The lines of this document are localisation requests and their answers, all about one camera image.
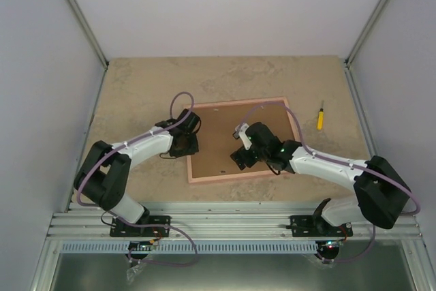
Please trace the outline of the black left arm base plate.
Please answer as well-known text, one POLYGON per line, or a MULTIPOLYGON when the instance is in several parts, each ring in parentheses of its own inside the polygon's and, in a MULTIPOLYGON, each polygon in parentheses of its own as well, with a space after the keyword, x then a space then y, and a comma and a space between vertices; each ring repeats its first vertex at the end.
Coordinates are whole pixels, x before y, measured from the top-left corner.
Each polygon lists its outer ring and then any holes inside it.
POLYGON ((148 221, 139 221, 138 224, 146 225, 146 227, 133 227, 126 224, 119 219, 112 220, 112 227, 110 228, 109 235, 114 238, 121 237, 145 237, 145 238, 162 238, 169 236, 169 226, 171 217, 167 215, 151 215, 148 221))

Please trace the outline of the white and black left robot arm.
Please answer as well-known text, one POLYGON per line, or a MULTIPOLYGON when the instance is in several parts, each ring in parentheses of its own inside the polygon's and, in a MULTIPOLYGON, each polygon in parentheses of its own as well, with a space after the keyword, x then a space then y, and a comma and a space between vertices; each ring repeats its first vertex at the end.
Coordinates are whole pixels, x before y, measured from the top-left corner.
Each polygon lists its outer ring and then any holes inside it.
POLYGON ((200 127, 201 118, 184 109, 177 119, 158 122, 130 141, 94 143, 74 180, 77 195, 119 217, 134 236, 145 234, 150 213, 127 193, 130 170, 156 155, 179 158, 197 153, 200 127))

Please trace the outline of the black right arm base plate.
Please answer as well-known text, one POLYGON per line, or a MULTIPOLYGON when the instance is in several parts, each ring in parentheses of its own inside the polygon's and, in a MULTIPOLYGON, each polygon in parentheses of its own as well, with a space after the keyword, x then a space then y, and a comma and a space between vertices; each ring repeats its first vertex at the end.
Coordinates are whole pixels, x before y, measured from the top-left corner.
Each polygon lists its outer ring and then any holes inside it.
POLYGON ((311 215, 292 215, 285 228, 291 230, 293 237, 345 238, 354 235, 352 227, 347 224, 332 226, 323 218, 313 218, 311 215))

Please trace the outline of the yellow handled screwdriver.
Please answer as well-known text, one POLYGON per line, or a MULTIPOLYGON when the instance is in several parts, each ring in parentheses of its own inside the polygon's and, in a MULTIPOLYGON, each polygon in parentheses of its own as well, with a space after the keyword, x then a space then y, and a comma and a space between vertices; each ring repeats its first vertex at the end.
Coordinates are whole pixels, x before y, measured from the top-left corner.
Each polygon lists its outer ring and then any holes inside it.
POLYGON ((317 130, 321 131, 324 126, 324 101, 322 101, 320 110, 317 116, 317 130))

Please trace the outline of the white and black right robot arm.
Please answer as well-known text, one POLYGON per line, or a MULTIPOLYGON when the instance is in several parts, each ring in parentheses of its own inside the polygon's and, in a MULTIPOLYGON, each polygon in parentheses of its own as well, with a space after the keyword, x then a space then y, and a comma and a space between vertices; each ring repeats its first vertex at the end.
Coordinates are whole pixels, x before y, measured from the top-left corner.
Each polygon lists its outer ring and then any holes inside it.
POLYGON ((322 153, 299 141, 281 141, 261 122, 243 123, 233 137, 243 143, 230 156, 240 170, 263 162, 275 175, 310 175, 353 193, 342 199, 327 198, 317 207, 313 229, 321 236, 342 224, 364 220, 391 229, 411 198, 410 188, 383 157, 374 155, 364 161, 322 153))

